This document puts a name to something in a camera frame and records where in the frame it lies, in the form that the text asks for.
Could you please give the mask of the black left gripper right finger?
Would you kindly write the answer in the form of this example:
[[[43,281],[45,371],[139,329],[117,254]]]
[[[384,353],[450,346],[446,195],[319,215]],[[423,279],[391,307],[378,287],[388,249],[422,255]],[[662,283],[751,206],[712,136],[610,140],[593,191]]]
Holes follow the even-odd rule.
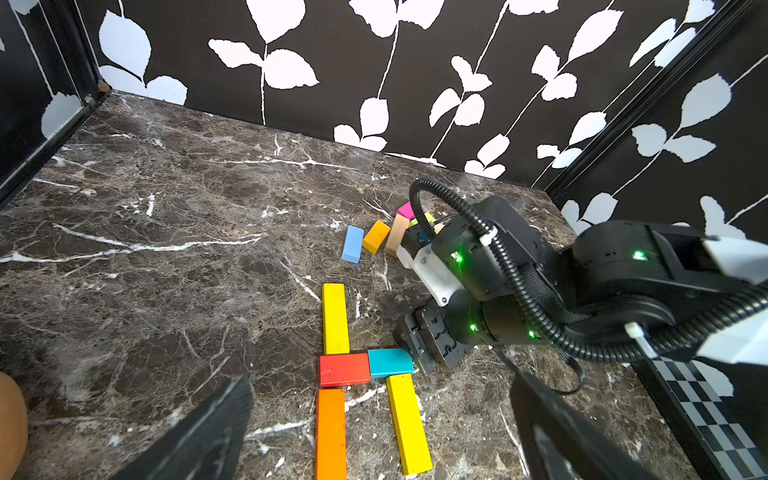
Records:
[[[560,396],[527,373],[510,401],[532,479],[654,479]]]

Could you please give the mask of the teal block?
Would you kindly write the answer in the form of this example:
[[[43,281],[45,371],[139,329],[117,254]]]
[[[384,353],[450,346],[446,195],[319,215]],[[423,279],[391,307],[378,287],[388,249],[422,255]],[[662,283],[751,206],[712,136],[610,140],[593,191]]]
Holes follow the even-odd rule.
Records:
[[[411,356],[401,348],[373,349],[367,354],[372,379],[414,373]]]

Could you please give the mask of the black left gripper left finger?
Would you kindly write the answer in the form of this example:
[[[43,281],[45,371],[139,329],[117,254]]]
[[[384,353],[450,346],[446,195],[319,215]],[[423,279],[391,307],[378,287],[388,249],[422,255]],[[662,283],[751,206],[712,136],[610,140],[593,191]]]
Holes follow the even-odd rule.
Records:
[[[248,380],[234,378],[113,477],[232,479],[252,408]]]

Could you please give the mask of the amber yellow short block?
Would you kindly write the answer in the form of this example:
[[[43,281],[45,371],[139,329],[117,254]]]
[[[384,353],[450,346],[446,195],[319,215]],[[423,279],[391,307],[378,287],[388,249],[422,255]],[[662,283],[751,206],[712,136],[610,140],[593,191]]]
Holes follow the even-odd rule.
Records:
[[[377,220],[368,231],[368,233],[364,236],[362,247],[371,254],[375,255],[381,248],[390,231],[391,228],[387,224],[381,220]]]

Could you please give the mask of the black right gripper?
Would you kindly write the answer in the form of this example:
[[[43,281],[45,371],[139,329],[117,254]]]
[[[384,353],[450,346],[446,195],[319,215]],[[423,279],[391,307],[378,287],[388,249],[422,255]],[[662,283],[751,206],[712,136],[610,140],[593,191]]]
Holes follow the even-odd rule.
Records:
[[[496,227],[527,291],[540,304],[561,303],[564,263],[559,252],[509,201],[491,196],[475,207]],[[423,372],[451,369],[479,345],[543,343],[543,336],[524,319],[491,249],[460,215],[434,237],[419,225],[409,227],[397,257],[431,296],[400,317],[393,332]]]

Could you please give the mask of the red block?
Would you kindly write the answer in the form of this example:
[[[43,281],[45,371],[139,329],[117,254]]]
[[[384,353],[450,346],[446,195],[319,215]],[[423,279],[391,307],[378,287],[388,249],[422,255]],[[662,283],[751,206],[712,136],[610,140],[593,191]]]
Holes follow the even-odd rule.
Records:
[[[367,353],[321,356],[318,371],[321,388],[346,387],[371,381]]]

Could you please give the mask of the natural wood short block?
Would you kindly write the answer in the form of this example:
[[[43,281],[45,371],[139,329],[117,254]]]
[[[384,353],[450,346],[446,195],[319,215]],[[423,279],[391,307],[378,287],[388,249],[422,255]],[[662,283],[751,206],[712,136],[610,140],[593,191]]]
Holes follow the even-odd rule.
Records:
[[[398,248],[401,245],[403,236],[410,225],[410,220],[401,214],[397,214],[388,234],[384,252],[392,257],[397,256]]]

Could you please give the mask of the orange block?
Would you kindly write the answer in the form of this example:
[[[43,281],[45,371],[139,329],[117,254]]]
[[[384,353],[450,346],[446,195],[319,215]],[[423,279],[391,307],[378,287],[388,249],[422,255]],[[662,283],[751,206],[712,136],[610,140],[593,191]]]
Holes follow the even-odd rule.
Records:
[[[320,389],[317,399],[317,480],[345,480],[346,424],[345,393],[342,389]]]

